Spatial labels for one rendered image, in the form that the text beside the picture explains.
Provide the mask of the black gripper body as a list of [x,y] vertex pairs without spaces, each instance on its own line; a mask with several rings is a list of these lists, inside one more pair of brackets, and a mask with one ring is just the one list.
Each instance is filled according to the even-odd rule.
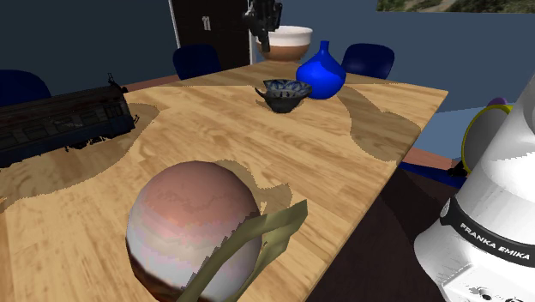
[[280,26],[283,5],[276,0],[249,0],[243,21],[252,35],[267,36]]

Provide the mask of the dark blue patterned bowl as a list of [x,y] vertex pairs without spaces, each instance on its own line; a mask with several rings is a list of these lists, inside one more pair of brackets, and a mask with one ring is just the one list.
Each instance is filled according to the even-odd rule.
[[306,82],[288,79],[264,80],[266,91],[255,91],[265,100],[268,107],[276,113],[289,113],[312,93]]

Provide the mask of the landscape wall picture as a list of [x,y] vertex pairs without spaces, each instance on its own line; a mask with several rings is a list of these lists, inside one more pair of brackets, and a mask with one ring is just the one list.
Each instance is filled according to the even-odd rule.
[[376,11],[535,14],[535,0],[377,0]]

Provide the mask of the pink onion with green leaves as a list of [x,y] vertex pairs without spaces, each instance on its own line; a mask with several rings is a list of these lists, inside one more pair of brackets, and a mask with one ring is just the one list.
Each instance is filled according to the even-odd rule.
[[158,302],[237,302],[307,215],[306,201],[261,214],[234,172],[189,161],[141,189],[125,242],[136,279]]

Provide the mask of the dark door with white frame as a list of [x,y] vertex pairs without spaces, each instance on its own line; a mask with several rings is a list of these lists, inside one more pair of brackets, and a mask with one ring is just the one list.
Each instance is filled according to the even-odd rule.
[[209,44],[222,70],[251,64],[248,0],[168,0],[178,46]]

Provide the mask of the round yellow-rimmed grey object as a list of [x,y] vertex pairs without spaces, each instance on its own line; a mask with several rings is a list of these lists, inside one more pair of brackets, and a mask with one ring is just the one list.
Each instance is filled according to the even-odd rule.
[[461,143],[460,161],[467,173],[477,165],[513,107],[504,98],[494,98],[469,123]]

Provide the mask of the dark toy train carriage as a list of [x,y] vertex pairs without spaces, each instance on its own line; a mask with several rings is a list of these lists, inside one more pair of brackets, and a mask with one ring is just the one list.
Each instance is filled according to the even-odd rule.
[[131,132],[139,116],[130,112],[127,92],[109,74],[104,87],[0,106],[0,168]]

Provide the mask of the blue vase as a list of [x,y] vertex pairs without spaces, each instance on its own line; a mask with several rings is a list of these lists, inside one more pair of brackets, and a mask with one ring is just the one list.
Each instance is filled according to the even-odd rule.
[[312,87],[311,99],[326,100],[341,90],[346,81],[346,71],[331,56],[329,42],[322,40],[315,56],[297,69],[296,79]]

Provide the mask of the wooden table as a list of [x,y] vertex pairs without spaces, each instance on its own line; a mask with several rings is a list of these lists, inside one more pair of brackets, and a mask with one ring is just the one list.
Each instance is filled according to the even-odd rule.
[[128,93],[127,135],[0,170],[0,302],[155,302],[133,276],[129,210],[152,176],[179,162],[233,170],[266,213],[306,201],[286,251],[239,302],[304,302],[446,92],[349,75],[328,100],[287,114],[260,102],[263,62]]

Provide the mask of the dark blue chair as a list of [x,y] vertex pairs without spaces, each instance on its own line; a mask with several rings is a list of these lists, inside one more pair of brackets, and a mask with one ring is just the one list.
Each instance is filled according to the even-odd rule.
[[222,70],[216,50],[208,44],[181,46],[174,51],[172,62],[180,80]]
[[341,66],[346,73],[387,79],[395,54],[385,45],[357,43],[347,47]]
[[37,75],[17,69],[0,69],[0,106],[50,97],[49,88]]

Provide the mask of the white and brown bowl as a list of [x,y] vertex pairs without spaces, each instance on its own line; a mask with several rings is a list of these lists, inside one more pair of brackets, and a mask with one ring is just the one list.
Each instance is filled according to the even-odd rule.
[[308,51],[312,33],[309,27],[281,25],[268,33],[270,51],[262,50],[259,39],[256,39],[257,49],[265,60],[296,63]]

